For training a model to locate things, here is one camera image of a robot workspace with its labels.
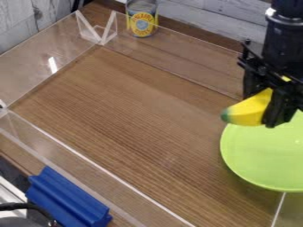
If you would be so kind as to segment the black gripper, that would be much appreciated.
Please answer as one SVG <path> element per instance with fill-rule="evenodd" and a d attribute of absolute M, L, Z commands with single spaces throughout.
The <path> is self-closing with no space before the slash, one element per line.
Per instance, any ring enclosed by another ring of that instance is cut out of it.
<path fill-rule="evenodd" d="M 280 66 L 263 56 L 263 44 L 246 39 L 242 46 L 238 65 L 244 69 L 243 98 L 252 97 L 266 87 L 274 88 L 262 119 L 266 127 L 272 129 L 288 123 L 302 109 L 303 63 Z"/>

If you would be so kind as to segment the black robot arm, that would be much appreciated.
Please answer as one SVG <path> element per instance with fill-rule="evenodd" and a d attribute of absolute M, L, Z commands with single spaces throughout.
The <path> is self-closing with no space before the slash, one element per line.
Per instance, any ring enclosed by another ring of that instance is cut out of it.
<path fill-rule="evenodd" d="M 264 42 L 243 41 L 244 100 L 231 122 L 274 128 L 303 111 L 303 0 L 272 0 L 266 18 Z"/>

